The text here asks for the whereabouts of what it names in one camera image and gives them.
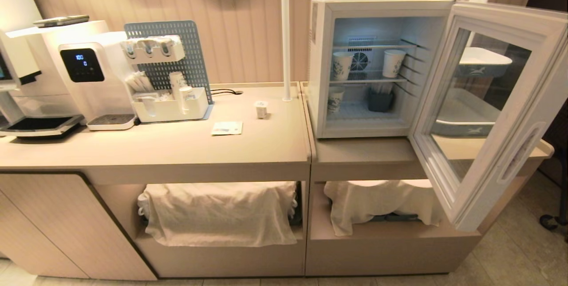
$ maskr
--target tiled floor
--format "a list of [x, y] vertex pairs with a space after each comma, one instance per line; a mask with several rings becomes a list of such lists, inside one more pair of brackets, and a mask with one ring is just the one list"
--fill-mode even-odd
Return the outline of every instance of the tiled floor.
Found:
[[0, 286], [568, 286], [566, 228], [549, 232], [538, 224], [540, 215], [557, 215], [559, 198], [560, 189], [537, 172], [473, 253], [450, 274], [110, 282], [37, 277], [0, 259]]

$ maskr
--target gray pegboard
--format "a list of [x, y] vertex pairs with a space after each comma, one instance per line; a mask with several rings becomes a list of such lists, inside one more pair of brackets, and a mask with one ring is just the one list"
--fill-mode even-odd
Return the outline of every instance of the gray pegboard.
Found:
[[205, 88], [207, 100], [209, 104], [213, 104], [195, 22], [187, 20], [131, 23], [124, 25], [124, 31], [129, 39], [146, 38], [154, 35], [178, 35], [181, 38], [185, 58], [178, 62], [142, 63], [138, 64], [138, 69], [146, 72], [152, 86], [156, 90], [171, 89], [170, 73], [175, 71], [182, 72], [189, 86], [202, 86]]

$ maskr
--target white cloth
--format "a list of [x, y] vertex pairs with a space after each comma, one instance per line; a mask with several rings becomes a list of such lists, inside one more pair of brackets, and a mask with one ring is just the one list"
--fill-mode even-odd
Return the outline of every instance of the white cloth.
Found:
[[295, 244], [296, 183], [149, 184], [138, 197], [146, 233], [165, 246]]
[[438, 225], [444, 217], [428, 180], [329, 181], [324, 193], [333, 201], [331, 224], [336, 236], [353, 235], [353, 224], [392, 212], [417, 214], [426, 225]]

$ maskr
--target fridge door handle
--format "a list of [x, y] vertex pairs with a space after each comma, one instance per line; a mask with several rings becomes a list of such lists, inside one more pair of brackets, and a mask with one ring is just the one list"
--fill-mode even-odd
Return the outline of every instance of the fridge door handle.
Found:
[[503, 171], [501, 171], [501, 175], [497, 178], [497, 183], [509, 183], [509, 181], [517, 175], [520, 167], [524, 164], [523, 161], [525, 161], [532, 152], [536, 141], [540, 141], [540, 136], [537, 135], [541, 133], [541, 130], [545, 128], [545, 126], [545, 122], [535, 123], [532, 128], [530, 128], [530, 132], [524, 137], [524, 140], [517, 142], [514, 148], [515, 153], [511, 155], [512, 157], [509, 163], [506, 164], [507, 167], [503, 168]]

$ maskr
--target cabinet panel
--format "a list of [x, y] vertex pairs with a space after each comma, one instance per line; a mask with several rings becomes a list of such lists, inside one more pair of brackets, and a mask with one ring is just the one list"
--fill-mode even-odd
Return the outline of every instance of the cabinet panel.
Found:
[[1, 193], [0, 249], [30, 274], [89, 278]]
[[0, 174], [0, 190], [91, 278], [156, 280], [77, 174]]

